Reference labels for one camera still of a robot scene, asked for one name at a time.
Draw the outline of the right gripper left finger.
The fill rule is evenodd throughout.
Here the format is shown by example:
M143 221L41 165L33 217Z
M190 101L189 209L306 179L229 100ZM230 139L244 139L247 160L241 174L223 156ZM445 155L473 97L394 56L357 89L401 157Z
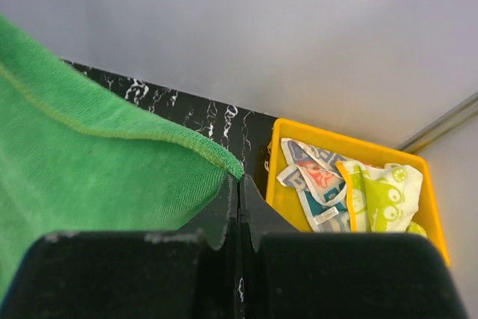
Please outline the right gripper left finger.
M238 239L238 183L225 176L214 198L180 234L200 243L196 262L192 318L235 318Z

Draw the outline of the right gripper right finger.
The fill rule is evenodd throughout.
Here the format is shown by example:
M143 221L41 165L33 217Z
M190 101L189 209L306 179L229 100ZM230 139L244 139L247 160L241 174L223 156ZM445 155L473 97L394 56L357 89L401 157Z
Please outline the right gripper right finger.
M255 255L265 235L297 233L262 197L253 178L245 175L238 185L237 309L239 318L254 318Z

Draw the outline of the green microfiber towel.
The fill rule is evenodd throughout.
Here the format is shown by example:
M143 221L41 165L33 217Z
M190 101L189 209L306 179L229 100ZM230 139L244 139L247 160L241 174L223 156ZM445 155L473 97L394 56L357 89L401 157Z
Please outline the green microfiber towel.
M41 236L178 229L233 154L91 81L1 20L1 290Z

